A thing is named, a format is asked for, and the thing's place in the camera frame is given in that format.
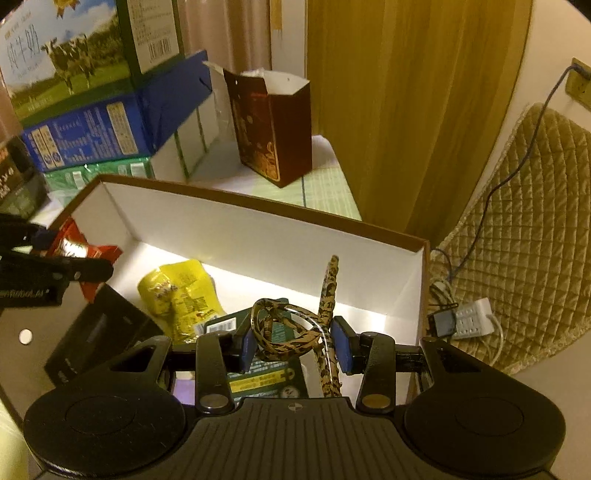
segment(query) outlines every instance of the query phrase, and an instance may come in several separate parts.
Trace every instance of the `quilted beige mat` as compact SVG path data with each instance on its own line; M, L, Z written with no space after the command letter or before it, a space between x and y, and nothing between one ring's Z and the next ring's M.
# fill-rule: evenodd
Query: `quilted beige mat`
M540 109L536 104L524 115L479 200L439 245L454 266L472 242L491 187L525 154ZM491 300L505 332L495 366L506 373L556 354L591 327L590 153L589 132L546 110L530 159L493 195L481 239L453 282L459 302ZM432 278L444 277L442 254L431 258ZM498 335L483 341L494 354ZM479 339L453 343L490 359Z

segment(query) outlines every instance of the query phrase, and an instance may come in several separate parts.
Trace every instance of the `white hole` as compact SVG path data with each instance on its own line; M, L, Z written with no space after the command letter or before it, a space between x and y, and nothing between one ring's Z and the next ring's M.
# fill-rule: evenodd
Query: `white hole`
M33 332L28 328L21 330L21 333L18 334L18 341L23 345L28 345L33 341Z

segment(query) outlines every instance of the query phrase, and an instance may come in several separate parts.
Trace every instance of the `electrical socket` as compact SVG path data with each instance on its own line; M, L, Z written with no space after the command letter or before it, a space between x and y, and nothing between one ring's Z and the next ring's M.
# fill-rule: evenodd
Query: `electrical socket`
M456 308L456 333L453 339L490 335L495 326L487 315L492 314L489 299L480 299L472 303L463 303Z
M591 67L582 61L573 58L573 63L581 65L591 72ZM566 93L591 110L591 80L586 80L578 72L571 70L566 80Z

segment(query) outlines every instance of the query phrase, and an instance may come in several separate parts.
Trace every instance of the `blue box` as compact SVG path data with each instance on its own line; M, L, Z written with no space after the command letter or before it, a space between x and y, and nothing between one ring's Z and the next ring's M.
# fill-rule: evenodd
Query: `blue box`
M203 50L115 96L25 129L22 138L43 172L119 158L149 157L212 92Z

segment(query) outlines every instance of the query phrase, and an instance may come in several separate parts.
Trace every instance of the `white power strip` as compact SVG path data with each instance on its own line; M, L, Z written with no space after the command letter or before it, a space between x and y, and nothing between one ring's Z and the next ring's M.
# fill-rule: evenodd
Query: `white power strip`
M456 333L452 338L459 340L490 335L495 331L495 326L487 317L491 314L491 303L488 299L460 305L456 308Z

